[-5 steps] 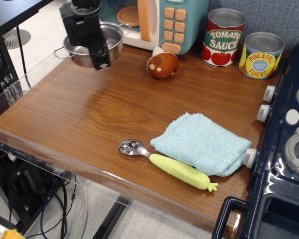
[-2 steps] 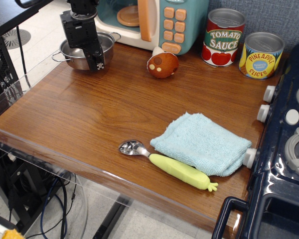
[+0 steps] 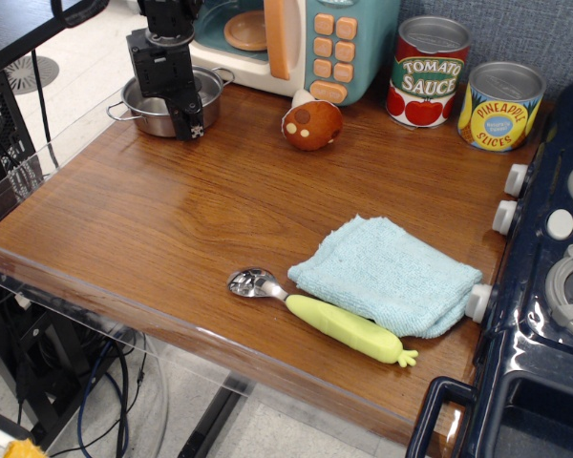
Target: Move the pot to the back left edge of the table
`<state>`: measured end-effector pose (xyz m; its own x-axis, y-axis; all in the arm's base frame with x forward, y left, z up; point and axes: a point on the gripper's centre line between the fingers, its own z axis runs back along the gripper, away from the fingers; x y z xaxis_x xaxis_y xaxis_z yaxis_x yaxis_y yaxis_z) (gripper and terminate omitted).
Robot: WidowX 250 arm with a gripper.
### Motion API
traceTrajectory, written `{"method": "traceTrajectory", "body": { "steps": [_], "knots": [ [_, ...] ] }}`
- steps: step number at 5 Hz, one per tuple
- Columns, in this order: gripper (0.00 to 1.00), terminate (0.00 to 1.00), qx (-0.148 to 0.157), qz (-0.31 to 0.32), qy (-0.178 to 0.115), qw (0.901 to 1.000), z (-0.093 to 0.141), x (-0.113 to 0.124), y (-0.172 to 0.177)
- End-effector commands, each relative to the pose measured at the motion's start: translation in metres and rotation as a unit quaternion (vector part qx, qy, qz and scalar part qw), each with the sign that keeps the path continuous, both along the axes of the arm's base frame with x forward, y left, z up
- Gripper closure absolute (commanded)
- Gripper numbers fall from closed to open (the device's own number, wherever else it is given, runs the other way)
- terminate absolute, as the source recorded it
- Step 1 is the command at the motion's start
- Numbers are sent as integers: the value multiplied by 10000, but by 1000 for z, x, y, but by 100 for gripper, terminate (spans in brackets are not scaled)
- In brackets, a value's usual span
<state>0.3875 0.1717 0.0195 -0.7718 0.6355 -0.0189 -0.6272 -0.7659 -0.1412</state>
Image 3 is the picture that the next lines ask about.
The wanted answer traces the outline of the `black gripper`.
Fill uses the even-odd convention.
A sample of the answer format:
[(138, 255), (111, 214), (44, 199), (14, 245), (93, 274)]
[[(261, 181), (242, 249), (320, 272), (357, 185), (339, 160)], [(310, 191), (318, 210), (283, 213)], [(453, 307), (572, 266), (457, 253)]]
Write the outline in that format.
[(148, 29), (139, 29), (132, 31), (126, 41), (142, 94), (163, 98), (174, 105), (168, 107), (168, 113), (176, 139), (202, 137), (203, 111), (193, 75), (190, 39), (161, 37)]

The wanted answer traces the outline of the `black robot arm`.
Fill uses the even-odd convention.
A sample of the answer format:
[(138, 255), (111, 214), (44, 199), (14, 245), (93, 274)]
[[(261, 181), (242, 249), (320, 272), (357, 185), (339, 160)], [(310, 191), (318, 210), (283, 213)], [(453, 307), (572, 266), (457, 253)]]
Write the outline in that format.
[(196, 88), (189, 44), (201, 1), (140, 1), (147, 27), (127, 37), (141, 94), (164, 100), (176, 138), (203, 136), (202, 101)]

